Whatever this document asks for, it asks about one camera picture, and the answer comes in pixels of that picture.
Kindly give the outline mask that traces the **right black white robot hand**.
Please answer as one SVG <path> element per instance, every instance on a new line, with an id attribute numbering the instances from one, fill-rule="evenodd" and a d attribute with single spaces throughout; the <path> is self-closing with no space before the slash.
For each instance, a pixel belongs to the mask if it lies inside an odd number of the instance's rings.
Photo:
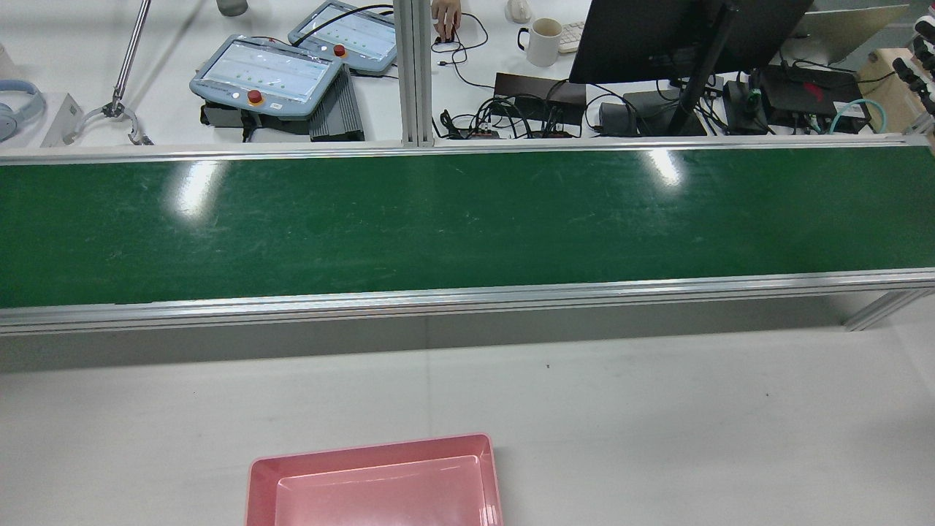
<path id="1" fill-rule="evenodd" d="M 934 76 L 934 24 L 933 16 L 925 15 L 915 21 L 915 36 L 909 43 L 912 59 L 898 57 L 893 60 L 892 69 L 899 80 L 918 96 L 928 115 L 934 113 L 933 76 Z"/>

